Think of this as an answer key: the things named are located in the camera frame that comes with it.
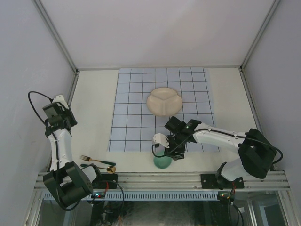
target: gold fork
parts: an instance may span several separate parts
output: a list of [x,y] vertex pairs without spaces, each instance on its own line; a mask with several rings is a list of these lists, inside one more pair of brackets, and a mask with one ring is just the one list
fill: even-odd
[[110,161],[100,161],[100,160],[92,159],[91,157],[85,156],[85,155],[81,155],[79,158],[80,158],[81,160],[84,160],[84,161],[97,161],[97,162],[101,162],[101,163],[103,163],[103,164],[108,164],[108,165],[111,165],[111,166],[116,166],[116,163],[114,163],[114,162],[110,162]]

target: grid mat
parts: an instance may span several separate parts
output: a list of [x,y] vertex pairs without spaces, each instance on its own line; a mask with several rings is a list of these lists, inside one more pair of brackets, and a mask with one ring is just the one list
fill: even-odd
[[[147,97],[160,87],[172,88],[182,97],[183,106],[175,115],[179,120],[195,119],[215,126],[207,78],[202,67],[121,68],[108,151],[149,152],[156,133],[170,135],[164,127],[170,117],[155,116],[146,106]],[[218,152],[219,148],[187,143],[186,150]]]

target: green bowl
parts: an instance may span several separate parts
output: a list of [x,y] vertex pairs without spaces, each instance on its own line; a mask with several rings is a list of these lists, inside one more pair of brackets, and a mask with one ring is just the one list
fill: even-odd
[[[157,156],[162,156],[164,155],[164,150],[156,153]],[[170,157],[162,157],[162,158],[157,158],[154,157],[154,163],[155,166],[157,166],[159,169],[166,169],[172,162],[172,158]]]

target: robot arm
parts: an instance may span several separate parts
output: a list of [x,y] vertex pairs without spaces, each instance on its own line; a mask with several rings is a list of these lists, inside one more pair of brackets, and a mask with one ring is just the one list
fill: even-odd
[[165,156],[174,160],[184,159],[187,142],[212,144],[239,155],[238,159],[224,162],[218,169],[216,179],[221,186],[246,175],[265,178],[276,156],[273,146],[256,129],[250,129],[247,133],[230,132],[197,120],[190,120],[186,124],[175,117],[165,127],[173,135],[156,134],[153,140],[162,144]]
[[101,173],[94,164],[80,169],[73,162],[71,128],[77,122],[64,97],[56,96],[43,110],[47,116],[45,135],[52,152],[50,172],[43,177],[43,182],[59,205],[64,210],[71,210],[67,207],[93,192],[92,182],[100,179]]

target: glass panel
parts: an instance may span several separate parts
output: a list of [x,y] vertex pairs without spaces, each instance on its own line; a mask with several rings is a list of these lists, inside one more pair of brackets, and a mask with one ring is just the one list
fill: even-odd
[[[229,192],[220,192],[222,201],[136,201],[125,202],[123,218],[118,218],[120,201],[82,201],[78,207],[65,212],[57,203],[43,200],[39,226],[229,226]],[[240,210],[245,226],[285,226],[285,220],[274,192],[236,192],[235,205]],[[233,225],[242,225],[238,211],[230,206]]]

